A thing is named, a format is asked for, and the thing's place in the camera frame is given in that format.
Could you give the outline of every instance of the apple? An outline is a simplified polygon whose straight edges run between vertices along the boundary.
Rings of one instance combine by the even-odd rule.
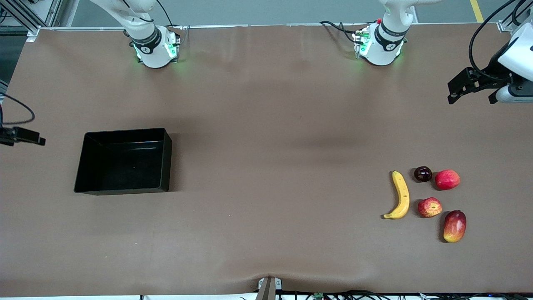
[[[460,210],[451,211],[444,219],[444,239],[456,243],[463,238],[466,231],[466,216]]]
[[[430,197],[418,203],[418,212],[424,218],[431,218],[442,212],[442,204],[437,198]]]
[[[459,174],[454,170],[443,170],[437,173],[435,176],[435,183],[437,187],[443,191],[451,190],[461,183]]]

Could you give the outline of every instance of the yellow banana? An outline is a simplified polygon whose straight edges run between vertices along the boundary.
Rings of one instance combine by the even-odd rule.
[[[400,219],[403,218],[409,210],[409,190],[407,190],[407,184],[400,172],[392,172],[392,181],[398,192],[398,206],[396,206],[390,214],[383,215],[383,217],[385,219]]]

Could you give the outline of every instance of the brown table surface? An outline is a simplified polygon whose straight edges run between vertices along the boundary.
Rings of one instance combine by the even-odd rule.
[[[191,30],[163,69],[119,31],[41,31],[9,93],[47,143],[0,148],[0,295],[243,293],[265,275],[286,290],[532,291],[533,106],[446,100],[476,27],[414,26],[387,67],[322,27]],[[487,28],[479,64],[508,38]],[[72,191],[84,133],[154,127],[174,141],[171,192]],[[415,183],[420,165],[462,183]],[[413,204],[383,220],[392,170]],[[465,212],[462,241],[442,242],[444,214],[416,215],[429,196]]]

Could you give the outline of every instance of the black bracket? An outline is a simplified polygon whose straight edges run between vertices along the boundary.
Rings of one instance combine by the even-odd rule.
[[[496,81],[490,77],[483,76],[472,67],[467,67],[448,82],[448,103],[454,104],[461,96],[469,93],[479,92],[485,89],[499,89],[510,84],[512,78],[509,76],[505,80]]]
[[[0,127],[0,144],[13,146],[15,143],[25,142],[44,146],[46,139],[39,136],[39,132],[22,127]]]

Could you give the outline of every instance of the black tray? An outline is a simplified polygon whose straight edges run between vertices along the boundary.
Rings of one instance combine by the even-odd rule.
[[[88,132],[74,192],[116,195],[167,192],[172,140],[164,128]]]

